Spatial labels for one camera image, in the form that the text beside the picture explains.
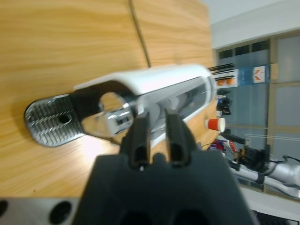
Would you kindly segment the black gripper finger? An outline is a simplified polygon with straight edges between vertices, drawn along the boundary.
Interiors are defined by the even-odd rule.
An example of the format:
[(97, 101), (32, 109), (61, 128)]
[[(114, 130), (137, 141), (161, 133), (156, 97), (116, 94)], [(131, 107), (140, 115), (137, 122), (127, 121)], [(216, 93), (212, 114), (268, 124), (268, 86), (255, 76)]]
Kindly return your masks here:
[(192, 151), (196, 150), (195, 138), (180, 117), (170, 108), (165, 109), (166, 147), (172, 167), (185, 167), (191, 163)]
[(128, 158), (131, 168), (140, 170), (150, 164), (150, 115), (137, 115), (120, 145), (121, 154)]

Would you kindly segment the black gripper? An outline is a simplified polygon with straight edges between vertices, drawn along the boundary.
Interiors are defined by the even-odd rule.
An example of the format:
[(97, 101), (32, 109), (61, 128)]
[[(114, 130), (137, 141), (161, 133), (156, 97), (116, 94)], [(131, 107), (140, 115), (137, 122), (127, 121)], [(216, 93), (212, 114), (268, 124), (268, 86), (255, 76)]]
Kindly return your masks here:
[(264, 150), (257, 150), (245, 145), (239, 151), (239, 164), (252, 171), (266, 172), (270, 164), (270, 146), (267, 144)]

